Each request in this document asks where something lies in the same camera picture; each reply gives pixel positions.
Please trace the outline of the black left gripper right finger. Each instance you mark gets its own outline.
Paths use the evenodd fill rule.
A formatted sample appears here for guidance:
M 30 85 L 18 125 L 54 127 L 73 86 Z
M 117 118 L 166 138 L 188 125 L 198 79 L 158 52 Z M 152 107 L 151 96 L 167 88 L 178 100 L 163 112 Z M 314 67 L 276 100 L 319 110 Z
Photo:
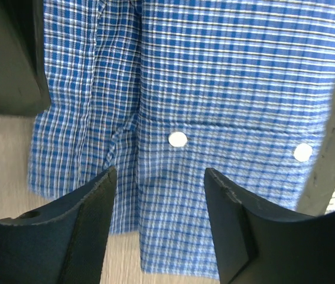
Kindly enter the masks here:
M 335 283 L 335 211 L 283 208 L 212 168 L 204 189 L 221 283 Z

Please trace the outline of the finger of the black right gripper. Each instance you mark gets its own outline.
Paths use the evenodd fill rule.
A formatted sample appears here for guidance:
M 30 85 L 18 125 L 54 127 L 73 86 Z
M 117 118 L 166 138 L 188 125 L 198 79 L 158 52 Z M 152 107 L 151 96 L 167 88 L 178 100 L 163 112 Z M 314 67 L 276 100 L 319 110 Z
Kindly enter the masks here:
M 0 1 L 1 115 L 35 116 L 51 105 L 43 8 L 43 1 Z

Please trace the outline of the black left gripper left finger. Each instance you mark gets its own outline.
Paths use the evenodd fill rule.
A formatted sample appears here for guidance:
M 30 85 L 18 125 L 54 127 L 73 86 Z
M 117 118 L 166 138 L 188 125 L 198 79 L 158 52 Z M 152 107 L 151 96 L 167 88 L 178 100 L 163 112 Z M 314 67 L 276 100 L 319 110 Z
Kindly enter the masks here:
M 99 283 L 116 180 L 111 166 L 61 198 L 0 219 L 0 283 Z

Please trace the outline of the blue plaid long sleeve shirt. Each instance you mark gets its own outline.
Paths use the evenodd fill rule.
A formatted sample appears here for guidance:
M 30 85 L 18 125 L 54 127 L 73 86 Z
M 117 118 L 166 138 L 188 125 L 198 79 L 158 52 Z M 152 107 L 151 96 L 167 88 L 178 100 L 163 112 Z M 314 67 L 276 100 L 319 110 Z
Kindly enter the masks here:
M 114 166 L 110 231 L 147 273 L 217 279 L 204 172 L 295 209 L 335 88 L 335 1 L 45 1 L 49 109 L 28 187 Z

